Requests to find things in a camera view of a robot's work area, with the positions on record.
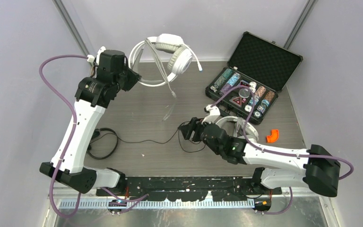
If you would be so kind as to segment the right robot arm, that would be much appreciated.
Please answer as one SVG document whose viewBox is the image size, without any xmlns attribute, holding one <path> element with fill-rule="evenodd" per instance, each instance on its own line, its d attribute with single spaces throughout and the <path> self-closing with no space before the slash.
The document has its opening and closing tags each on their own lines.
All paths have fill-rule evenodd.
<svg viewBox="0 0 363 227">
<path fill-rule="evenodd" d="M 185 140 L 202 141 L 228 163 L 258 165 L 251 181 L 257 194 L 278 187 L 302 187 L 322 196 L 337 196 L 341 164 L 320 145 L 289 149 L 259 144 L 257 130 L 235 116 L 216 123 L 193 117 L 178 129 Z"/>
</svg>

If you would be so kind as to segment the small white headphones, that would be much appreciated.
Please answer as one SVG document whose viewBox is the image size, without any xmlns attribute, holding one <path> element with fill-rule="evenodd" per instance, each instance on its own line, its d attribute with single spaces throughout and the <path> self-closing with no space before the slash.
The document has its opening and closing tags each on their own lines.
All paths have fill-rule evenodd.
<svg viewBox="0 0 363 227">
<path fill-rule="evenodd" d="M 182 75 L 190 66 L 193 59 L 197 62 L 198 70 L 202 66 L 194 51 L 178 35 L 160 34 L 151 36 L 137 43 L 129 54 L 129 67 L 138 71 L 143 51 L 147 49 L 159 69 L 161 80 L 146 80 L 141 78 L 140 84 L 146 87 L 161 87 L 169 85 Z"/>
</svg>

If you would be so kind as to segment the orange curved plastic piece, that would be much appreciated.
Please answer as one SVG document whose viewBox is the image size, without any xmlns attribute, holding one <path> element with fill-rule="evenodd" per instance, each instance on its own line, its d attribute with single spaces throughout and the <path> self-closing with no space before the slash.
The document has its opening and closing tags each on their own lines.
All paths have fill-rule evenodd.
<svg viewBox="0 0 363 227">
<path fill-rule="evenodd" d="M 279 130 L 272 129 L 270 134 L 266 136 L 267 143 L 274 143 L 279 139 Z"/>
</svg>

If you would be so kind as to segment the black poker chip case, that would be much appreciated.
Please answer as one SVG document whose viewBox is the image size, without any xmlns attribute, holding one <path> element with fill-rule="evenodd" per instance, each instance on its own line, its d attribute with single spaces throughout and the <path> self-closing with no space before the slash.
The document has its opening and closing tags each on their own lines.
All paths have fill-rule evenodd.
<svg viewBox="0 0 363 227">
<path fill-rule="evenodd" d="M 232 56 L 205 88 L 207 97 L 229 112 L 262 123 L 303 57 L 250 32 L 244 32 Z"/>
</svg>

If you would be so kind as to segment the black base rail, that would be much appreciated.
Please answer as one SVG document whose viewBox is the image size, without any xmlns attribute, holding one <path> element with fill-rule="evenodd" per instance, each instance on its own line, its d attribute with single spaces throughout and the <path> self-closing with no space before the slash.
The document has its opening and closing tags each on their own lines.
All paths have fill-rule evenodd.
<svg viewBox="0 0 363 227">
<path fill-rule="evenodd" d="M 243 201 L 259 196 L 281 195 L 280 187 L 265 189 L 245 176 L 194 177 L 127 177 L 110 191 L 117 196 L 137 199 L 147 195 L 147 201 L 203 201 L 208 195 L 213 201 Z"/>
</svg>

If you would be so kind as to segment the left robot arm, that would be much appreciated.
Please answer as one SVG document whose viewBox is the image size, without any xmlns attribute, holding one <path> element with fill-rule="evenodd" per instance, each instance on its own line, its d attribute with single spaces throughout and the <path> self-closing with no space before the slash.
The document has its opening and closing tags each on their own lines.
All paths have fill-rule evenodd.
<svg viewBox="0 0 363 227">
<path fill-rule="evenodd" d="M 129 91 L 141 76 L 128 67 L 128 58 L 118 50 L 102 47 L 97 56 L 85 57 L 97 68 L 95 77 L 83 78 L 75 93 L 75 103 L 68 100 L 72 117 L 56 154 L 40 165 L 40 173 L 85 194 L 91 189 L 108 188 L 115 196 L 126 190 L 125 174 L 113 169 L 97 169 L 84 165 L 93 132 L 109 103 L 119 91 Z"/>
</svg>

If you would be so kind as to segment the large white grey headphones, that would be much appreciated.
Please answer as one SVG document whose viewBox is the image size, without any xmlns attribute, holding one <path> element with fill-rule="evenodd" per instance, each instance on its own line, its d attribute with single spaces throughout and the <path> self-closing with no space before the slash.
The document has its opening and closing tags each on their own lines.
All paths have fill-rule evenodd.
<svg viewBox="0 0 363 227">
<path fill-rule="evenodd" d="M 234 130 L 233 130 L 233 137 L 237 137 L 239 139 L 244 139 L 247 137 L 247 139 L 251 142 L 257 142 L 259 139 L 259 133 L 255 129 L 255 127 L 249 123 L 246 122 L 245 119 L 242 117 L 237 116 L 226 116 L 220 118 L 216 125 L 220 128 L 223 128 L 223 126 L 227 123 L 233 123 Z"/>
</svg>

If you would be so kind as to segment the black headphones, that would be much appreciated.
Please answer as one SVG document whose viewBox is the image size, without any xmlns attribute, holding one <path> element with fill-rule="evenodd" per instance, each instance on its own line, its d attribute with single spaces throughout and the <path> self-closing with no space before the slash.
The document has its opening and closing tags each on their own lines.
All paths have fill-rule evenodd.
<svg viewBox="0 0 363 227">
<path fill-rule="evenodd" d="M 86 153 L 95 160 L 105 160 L 112 156 L 120 143 L 115 130 L 110 128 L 94 129 Z"/>
</svg>

